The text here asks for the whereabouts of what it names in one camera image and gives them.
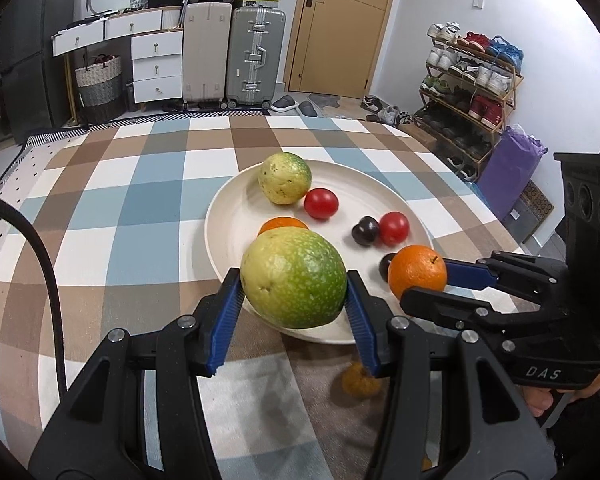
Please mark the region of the person's right hand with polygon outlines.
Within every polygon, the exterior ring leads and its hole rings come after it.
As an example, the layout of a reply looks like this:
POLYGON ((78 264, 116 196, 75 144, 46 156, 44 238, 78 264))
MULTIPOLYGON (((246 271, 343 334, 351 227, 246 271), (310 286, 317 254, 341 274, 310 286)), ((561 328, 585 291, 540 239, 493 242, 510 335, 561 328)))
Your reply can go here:
MULTIPOLYGON (((575 401, 589 398, 598 390, 600 390, 600 374, 586 388, 580 390, 559 390, 559 393, 571 393, 571 401, 575 401)), ((554 403, 553 395, 548 389, 520 386, 519 391, 529 411, 535 418, 542 416, 554 403)))

